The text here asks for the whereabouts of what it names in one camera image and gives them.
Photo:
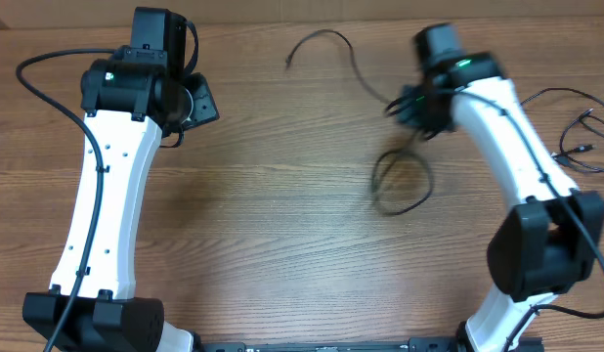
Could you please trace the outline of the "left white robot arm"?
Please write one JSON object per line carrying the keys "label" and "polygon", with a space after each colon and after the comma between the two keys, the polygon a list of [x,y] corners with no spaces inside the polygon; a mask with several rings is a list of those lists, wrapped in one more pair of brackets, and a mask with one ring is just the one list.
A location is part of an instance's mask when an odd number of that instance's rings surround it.
{"label": "left white robot arm", "polygon": [[215,121],[198,37],[185,17],[139,7],[130,42],[97,49],[81,78],[82,171],[65,248],[44,292],[30,292],[23,320],[63,351],[199,351],[191,331],[136,294],[135,249],[152,161],[173,137]]}

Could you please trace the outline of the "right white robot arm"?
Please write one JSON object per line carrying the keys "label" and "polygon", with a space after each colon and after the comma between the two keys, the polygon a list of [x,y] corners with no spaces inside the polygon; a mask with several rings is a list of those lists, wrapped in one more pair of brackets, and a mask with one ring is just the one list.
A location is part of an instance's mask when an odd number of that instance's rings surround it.
{"label": "right white robot arm", "polygon": [[558,296],[603,265],[604,199],[581,191],[555,162],[493,55],[464,51],[440,23],[413,38],[422,78],[389,111],[426,139],[464,129],[489,164],[507,208],[487,249],[493,284],[453,337],[414,338],[425,351],[540,351],[522,334]]}

